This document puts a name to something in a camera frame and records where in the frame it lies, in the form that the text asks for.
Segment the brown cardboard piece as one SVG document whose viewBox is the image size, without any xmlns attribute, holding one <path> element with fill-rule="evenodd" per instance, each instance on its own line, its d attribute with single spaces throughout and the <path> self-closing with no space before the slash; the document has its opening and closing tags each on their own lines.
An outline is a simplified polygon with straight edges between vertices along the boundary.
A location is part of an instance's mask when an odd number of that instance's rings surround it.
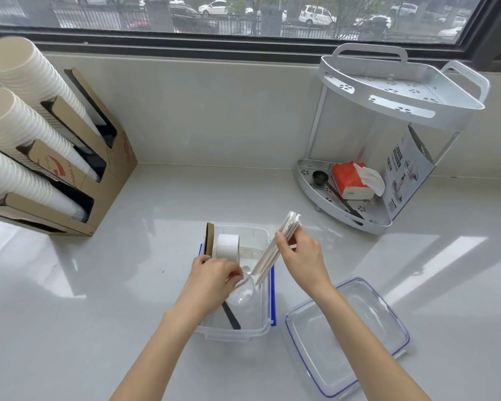
<svg viewBox="0 0 501 401">
<path fill-rule="evenodd" d="M 210 258 L 213 257 L 214 239 L 215 225 L 211 222 L 207 222 L 205 239 L 202 245 L 202 255 L 210 256 Z"/>
</svg>

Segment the person's left hand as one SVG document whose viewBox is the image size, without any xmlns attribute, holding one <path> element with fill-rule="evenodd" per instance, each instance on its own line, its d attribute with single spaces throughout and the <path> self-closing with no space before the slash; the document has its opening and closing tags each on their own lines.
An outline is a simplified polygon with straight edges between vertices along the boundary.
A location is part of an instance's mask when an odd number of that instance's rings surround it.
<svg viewBox="0 0 501 401">
<path fill-rule="evenodd" d="M 220 276 L 218 266 L 221 262 L 229 261 L 207 255 L 196 257 L 173 309 L 200 322 L 219 308 L 242 279 Z"/>
</svg>

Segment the white tape roll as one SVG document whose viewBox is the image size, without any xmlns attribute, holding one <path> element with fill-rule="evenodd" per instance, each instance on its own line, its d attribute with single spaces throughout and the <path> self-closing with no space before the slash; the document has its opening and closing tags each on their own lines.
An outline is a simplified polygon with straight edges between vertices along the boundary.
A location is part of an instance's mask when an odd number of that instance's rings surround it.
<svg viewBox="0 0 501 401">
<path fill-rule="evenodd" d="M 232 263 L 240 263 L 240 236 L 236 234 L 218 235 L 214 257 L 226 259 Z"/>
</svg>

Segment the black flat strip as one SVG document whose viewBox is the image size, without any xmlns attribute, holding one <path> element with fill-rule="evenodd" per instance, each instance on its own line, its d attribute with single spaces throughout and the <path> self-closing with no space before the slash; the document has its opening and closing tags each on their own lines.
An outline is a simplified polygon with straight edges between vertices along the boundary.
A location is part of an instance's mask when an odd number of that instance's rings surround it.
<svg viewBox="0 0 501 401">
<path fill-rule="evenodd" d="M 228 321 L 230 323 L 231 328 L 233 330 L 241 330 L 241 325 L 240 325 L 239 321 L 235 317 L 233 311 L 231 310 L 231 308 L 229 307 L 229 305 L 227 304 L 226 301 L 224 301 L 221 304 L 221 307 L 222 307 L 225 315 L 227 316 L 227 319 L 228 319 Z"/>
</svg>

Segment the silver metal corner shelf rack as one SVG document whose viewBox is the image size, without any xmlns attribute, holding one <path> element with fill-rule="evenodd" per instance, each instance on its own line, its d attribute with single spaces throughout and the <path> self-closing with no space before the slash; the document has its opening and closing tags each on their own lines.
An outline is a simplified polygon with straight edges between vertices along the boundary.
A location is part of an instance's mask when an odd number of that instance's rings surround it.
<svg viewBox="0 0 501 401">
<path fill-rule="evenodd" d="M 337 162 L 310 158 L 327 93 L 377 114 L 356 158 L 347 162 L 368 163 L 363 157 L 369 140 L 382 129 L 380 125 L 396 120 L 406 127 L 401 137 L 412 125 L 436 168 L 474 114 L 485 109 L 491 89 L 486 76 L 460 61 L 451 60 L 438 69 L 409 61 L 404 48 L 390 45 L 342 44 L 321 57 L 318 75 L 323 87 L 306 151 L 296 164 L 296 179 L 316 211 L 373 235 L 383 235 L 394 221 L 382 197 L 348 200 L 363 217 L 359 219 L 327 187 L 313 181 L 313 172 L 322 170 L 338 190 L 331 175 Z"/>
</svg>

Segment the person's right forearm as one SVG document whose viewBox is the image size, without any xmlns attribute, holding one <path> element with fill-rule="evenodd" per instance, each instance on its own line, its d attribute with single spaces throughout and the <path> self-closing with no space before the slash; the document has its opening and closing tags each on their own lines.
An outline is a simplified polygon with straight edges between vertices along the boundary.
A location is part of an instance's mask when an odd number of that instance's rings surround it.
<svg viewBox="0 0 501 401">
<path fill-rule="evenodd" d="M 335 288 L 316 304 L 330 325 L 367 401 L 432 401 Z"/>
</svg>

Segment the bundle of white straws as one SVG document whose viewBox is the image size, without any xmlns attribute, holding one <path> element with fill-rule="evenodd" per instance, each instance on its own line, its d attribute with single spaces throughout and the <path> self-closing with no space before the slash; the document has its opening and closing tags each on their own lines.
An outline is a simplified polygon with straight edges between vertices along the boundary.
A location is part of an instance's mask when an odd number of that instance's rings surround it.
<svg viewBox="0 0 501 401">
<path fill-rule="evenodd" d="M 300 214 L 290 211 L 279 227 L 278 231 L 286 238 L 287 241 L 289 241 L 289 239 L 291 239 L 294 235 L 295 230 L 301 226 L 300 217 Z M 250 273 L 250 277 L 252 278 L 255 287 L 258 288 L 261 286 L 279 256 L 280 251 L 277 246 L 277 239 L 274 236 L 258 260 L 256 266 Z"/>
</svg>

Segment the stack of white paper cups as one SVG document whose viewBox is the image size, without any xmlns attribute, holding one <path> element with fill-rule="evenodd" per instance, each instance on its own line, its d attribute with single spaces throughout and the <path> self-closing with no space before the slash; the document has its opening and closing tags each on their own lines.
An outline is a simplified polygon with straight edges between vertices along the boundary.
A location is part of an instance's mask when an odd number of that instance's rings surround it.
<svg viewBox="0 0 501 401">
<path fill-rule="evenodd" d="M 32 162 L 24 152 L 18 150 L 18 147 L 30 147 L 35 140 L 41 140 L 96 182 L 100 182 L 100 177 L 74 149 L 72 142 L 57 132 L 16 94 L 0 87 L 0 152 L 34 172 L 49 176 L 49 171 Z"/>
<path fill-rule="evenodd" d="M 44 177 L 0 152 L 0 202 L 9 193 L 21 195 L 77 221 L 87 221 L 87 212 L 78 203 L 68 198 Z"/>
<path fill-rule="evenodd" d="M 31 40 L 23 37 L 0 38 L 0 85 L 16 94 L 60 134 L 70 138 L 71 141 L 79 142 L 41 104 L 57 96 L 62 97 L 103 140 L 73 90 Z"/>
</svg>

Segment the brown cardboard cup dispenser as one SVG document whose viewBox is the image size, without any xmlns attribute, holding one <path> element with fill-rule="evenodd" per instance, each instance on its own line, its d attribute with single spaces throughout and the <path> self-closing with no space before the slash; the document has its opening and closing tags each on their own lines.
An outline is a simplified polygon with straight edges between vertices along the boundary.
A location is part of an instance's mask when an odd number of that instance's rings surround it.
<svg viewBox="0 0 501 401">
<path fill-rule="evenodd" d="M 41 140 L 35 140 L 20 152 L 36 165 L 35 174 L 40 174 L 86 210 L 87 221 L 75 220 L 15 193 L 8 193 L 0 199 L 0 221 L 47 235 L 91 237 L 138 161 L 120 122 L 84 76 L 76 68 L 66 69 L 65 74 L 106 123 L 97 126 L 103 140 L 62 97 L 43 101 L 41 105 L 89 148 L 91 154 L 80 152 L 80 155 L 99 175 L 100 181 L 94 181 Z"/>
</svg>

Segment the person's right hand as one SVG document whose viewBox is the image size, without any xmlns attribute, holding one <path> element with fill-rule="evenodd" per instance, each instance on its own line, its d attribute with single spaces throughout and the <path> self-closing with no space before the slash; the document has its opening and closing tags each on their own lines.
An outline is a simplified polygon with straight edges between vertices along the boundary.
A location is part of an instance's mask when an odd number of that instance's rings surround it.
<svg viewBox="0 0 501 401">
<path fill-rule="evenodd" d="M 294 262 L 290 275 L 301 289 L 316 303 L 334 286 L 326 269 L 321 244 L 309 236 L 303 227 L 294 232 Z"/>
</svg>

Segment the clear container lid blue seal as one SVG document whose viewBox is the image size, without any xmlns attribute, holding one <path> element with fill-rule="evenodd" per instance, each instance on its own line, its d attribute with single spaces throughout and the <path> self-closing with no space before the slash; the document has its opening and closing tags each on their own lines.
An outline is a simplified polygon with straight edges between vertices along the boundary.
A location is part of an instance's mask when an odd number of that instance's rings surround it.
<svg viewBox="0 0 501 401">
<path fill-rule="evenodd" d="M 378 400 L 418 390 L 396 361 L 410 335 L 365 279 L 304 289 L 310 300 L 287 313 L 283 334 L 311 401 L 341 401 L 359 387 Z"/>
</svg>

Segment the clear plastic spoon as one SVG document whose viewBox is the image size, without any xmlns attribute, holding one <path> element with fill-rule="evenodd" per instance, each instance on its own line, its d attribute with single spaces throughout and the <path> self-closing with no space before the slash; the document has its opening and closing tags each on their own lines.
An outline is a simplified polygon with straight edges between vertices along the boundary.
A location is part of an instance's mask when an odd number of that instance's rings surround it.
<svg viewBox="0 0 501 401">
<path fill-rule="evenodd" d="M 250 304 L 257 295 L 259 288 L 256 285 L 258 276 L 252 275 L 252 269 L 248 265 L 242 266 L 243 276 L 229 294 L 226 302 L 229 306 L 242 307 Z"/>
</svg>

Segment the dark window frame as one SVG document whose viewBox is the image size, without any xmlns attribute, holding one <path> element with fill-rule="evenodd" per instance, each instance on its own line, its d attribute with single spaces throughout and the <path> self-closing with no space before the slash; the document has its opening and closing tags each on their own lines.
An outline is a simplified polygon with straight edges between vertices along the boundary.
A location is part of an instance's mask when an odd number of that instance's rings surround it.
<svg viewBox="0 0 501 401">
<path fill-rule="evenodd" d="M 44 52 L 128 55 L 209 60 L 317 64 L 345 43 L 404 48 L 416 62 L 436 64 L 462 60 L 474 69 L 501 71 L 501 0 L 479 0 L 468 25 L 454 43 L 313 40 L 66 29 L 52 5 L 76 4 L 59 0 L 0 0 L 0 37 L 22 36 Z"/>
</svg>

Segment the orange tissue pack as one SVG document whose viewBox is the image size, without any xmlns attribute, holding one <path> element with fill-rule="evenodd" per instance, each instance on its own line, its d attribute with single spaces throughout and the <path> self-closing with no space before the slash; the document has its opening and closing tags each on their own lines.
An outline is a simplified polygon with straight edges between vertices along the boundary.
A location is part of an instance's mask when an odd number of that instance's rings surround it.
<svg viewBox="0 0 501 401">
<path fill-rule="evenodd" d="M 335 163 L 331 175 L 341 197 L 348 201 L 366 201 L 385 192 L 381 175 L 363 162 Z"/>
</svg>

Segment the black measuring spoon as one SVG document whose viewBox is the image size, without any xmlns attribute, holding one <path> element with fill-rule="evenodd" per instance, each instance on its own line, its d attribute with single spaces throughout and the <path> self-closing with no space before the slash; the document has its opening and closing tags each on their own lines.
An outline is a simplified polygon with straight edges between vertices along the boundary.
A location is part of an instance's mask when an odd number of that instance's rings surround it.
<svg viewBox="0 0 501 401">
<path fill-rule="evenodd" d="M 325 186 L 332 193 L 334 193 L 334 195 L 336 195 L 336 197 L 340 200 L 340 202 L 347 209 L 348 213 L 350 213 L 351 215 L 353 215 L 353 216 L 355 216 L 355 217 L 357 217 L 359 219 L 363 219 L 363 217 L 359 214 L 359 212 L 356 211 L 355 209 L 353 209 L 350 206 L 350 204 L 347 202 L 347 200 L 345 200 L 340 195 L 340 193 L 338 192 L 338 190 L 336 188 L 334 188 L 334 186 L 329 182 L 329 176 L 328 176 L 328 174 L 326 172 L 324 172 L 322 170 L 316 170 L 316 171 L 313 172 L 312 177 L 313 177 L 313 181 L 314 181 L 315 185 Z"/>
</svg>

